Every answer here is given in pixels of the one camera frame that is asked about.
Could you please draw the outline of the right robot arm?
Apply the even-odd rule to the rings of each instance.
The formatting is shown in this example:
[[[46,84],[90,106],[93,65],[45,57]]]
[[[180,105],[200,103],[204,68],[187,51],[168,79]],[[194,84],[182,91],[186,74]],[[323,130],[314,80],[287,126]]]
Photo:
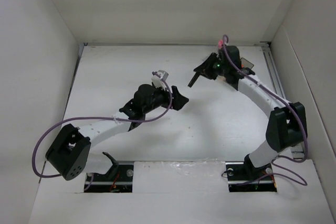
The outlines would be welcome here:
[[[302,103],[291,103],[267,88],[251,68],[242,64],[236,46],[220,46],[206,60],[194,69],[194,77],[188,86],[203,76],[210,80],[223,77],[235,90],[248,97],[267,116],[265,140],[244,158],[238,171],[244,180],[262,179],[272,161],[280,158],[282,152],[300,143],[307,145],[308,133],[306,111]]]

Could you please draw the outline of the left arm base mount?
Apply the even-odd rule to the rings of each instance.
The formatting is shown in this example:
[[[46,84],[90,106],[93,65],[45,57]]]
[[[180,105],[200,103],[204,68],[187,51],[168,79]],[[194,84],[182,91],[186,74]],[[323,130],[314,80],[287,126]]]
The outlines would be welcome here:
[[[110,163],[105,174],[86,175],[84,193],[132,193],[134,162],[117,161],[109,153],[103,152]]]

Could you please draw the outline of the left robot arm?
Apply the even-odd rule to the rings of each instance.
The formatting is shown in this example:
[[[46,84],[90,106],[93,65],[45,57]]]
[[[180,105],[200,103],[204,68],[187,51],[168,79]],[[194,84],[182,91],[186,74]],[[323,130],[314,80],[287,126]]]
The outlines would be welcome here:
[[[75,127],[63,126],[46,153],[46,159],[65,179],[72,180],[80,173],[99,174],[105,180],[117,175],[118,162],[107,152],[91,153],[91,149],[111,137],[134,130],[144,120],[147,113],[163,107],[178,111],[189,102],[176,86],[170,91],[142,84],[133,98],[120,108],[117,120],[102,120]]]

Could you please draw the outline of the pink capped bottle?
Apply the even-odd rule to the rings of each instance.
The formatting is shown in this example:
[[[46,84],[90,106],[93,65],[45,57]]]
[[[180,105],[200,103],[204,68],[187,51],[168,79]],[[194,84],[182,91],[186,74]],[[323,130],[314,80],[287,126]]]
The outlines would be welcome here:
[[[224,46],[224,42],[223,42],[223,40],[221,39],[219,42],[218,42],[218,49],[222,49],[223,48],[223,46]]]

